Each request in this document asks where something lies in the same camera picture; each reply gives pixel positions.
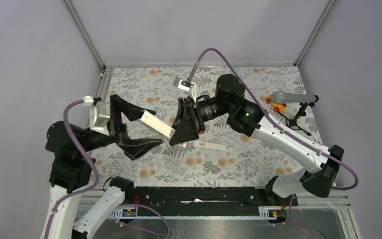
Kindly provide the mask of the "white remote battery cover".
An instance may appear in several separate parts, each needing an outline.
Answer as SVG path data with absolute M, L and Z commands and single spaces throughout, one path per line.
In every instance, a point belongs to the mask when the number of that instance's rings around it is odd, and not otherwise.
M 213 149 L 213 150 L 226 151 L 226 149 L 227 149 L 227 146 L 223 145 L 223 144 L 204 142 L 204 141 L 198 141 L 198 140 L 194 141 L 193 144 L 195 147 L 208 148 L 208 149 Z

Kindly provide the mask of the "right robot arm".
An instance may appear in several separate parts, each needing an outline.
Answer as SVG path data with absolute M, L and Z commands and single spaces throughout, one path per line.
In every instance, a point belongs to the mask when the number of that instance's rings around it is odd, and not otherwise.
M 245 86 L 232 74 L 221 75 L 215 96 L 178 99 L 178 112 L 172 125 L 171 146 L 199 139 L 205 122 L 228 115 L 227 124 L 238 133 L 272 145 L 297 161 L 303 169 L 286 176 L 275 176 L 266 185 L 268 203 L 278 205 L 285 198 L 308 192 L 327 198 L 339 171 L 344 150 L 317 144 L 290 130 L 277 119 L 244 97 Z

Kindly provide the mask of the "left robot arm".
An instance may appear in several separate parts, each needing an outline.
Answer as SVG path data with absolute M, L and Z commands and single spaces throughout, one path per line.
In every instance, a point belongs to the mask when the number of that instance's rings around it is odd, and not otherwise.
M 92 190 L 99 179 L 90 182 L 91 175 L 99 176 L 96 160 L 89 152 L 116 144 L 131 160 L 139 159 L 162 143 L 161 139 L 131 139 L 122 121 L 139 120 L 143 114 L 154 116 L 154 110 L 127 102 L 112 95 L 108 103 L 101 98 L 85 96 L 70 103 L 63 112 L 63 120 L 52 124 L 47 131 L 46 150 L 55 156 L 50 173 L 50 202 L 44 239 L 91 239 L 109 214 L 119 205 L 137 212 L 140 198 L 132 181 L 116 176 L 97 203 L 76 221 L 82 195 Z

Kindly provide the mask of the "white remote control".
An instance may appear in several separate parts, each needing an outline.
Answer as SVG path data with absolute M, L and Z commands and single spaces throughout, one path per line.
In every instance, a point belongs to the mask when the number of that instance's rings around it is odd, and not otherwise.
M 171 126 L 147 110 L 143 110 L 141 112 L 141 116 L 138 121 L 148 129 L 160 135 L 166 141 L 166 143 L 169 144 L 169 141 L 175 132 L 175 129 L 173 129 Z

